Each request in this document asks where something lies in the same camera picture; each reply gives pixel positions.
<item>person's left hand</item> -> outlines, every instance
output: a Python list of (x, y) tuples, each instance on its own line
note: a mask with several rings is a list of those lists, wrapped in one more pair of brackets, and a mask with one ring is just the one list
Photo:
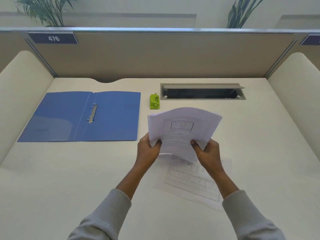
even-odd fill
[(162, 141), (159, 139), (154, 147), (150, 145), (149, 132), (138, 143), (137, 159), (134, 167), (147, 171), (157, 159)]

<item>blue binder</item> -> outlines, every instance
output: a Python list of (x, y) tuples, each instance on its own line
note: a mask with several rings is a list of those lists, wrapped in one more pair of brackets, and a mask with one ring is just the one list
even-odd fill
[(136, 141), (140, 96), (122, 91), (47, 93), (18, 142)]

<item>green hole punch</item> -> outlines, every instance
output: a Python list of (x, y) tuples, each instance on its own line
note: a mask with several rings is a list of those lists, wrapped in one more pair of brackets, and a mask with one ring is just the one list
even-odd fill
[(150, 109), (160, 109), (160, 97), (156, 93), (150, 95)]

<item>sheet with table grid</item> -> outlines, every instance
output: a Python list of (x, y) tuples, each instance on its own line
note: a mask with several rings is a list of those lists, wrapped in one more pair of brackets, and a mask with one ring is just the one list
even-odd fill
[[(227, 174), (231, 174), (231, 159), (221, 160)], [(200, 162), (192, 163), (172, 155), (166, 172), (158, 177), (155, 186), (177, 196), (222, 211), (221, 193)]]

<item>brown partition panel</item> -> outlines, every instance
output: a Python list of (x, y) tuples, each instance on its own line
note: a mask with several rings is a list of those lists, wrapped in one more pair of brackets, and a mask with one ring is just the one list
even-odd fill
[(50, 72), (20, 32), (0, 32), (0, 72), (2, 72), (20, 51), (29, 51), (33, 53)]
[(267, 75), (267, 78), (269, 78), (282, 65), (282, 63), (284, 63), (284, 61), (290, 55), (296, 52), (303, 53), (320, 70), (320, 46), (319, 45), (300, 45), (307, 36), (308, 36), (307, 33), (299, 36), (299, 38), (296, 40), (294, 45), (277, 63), (277, 65), (272, 69), (272, 71)]
[(75, 32), (75, 44), (35, 44), (59, 77), (263, 77), (293, 33)]

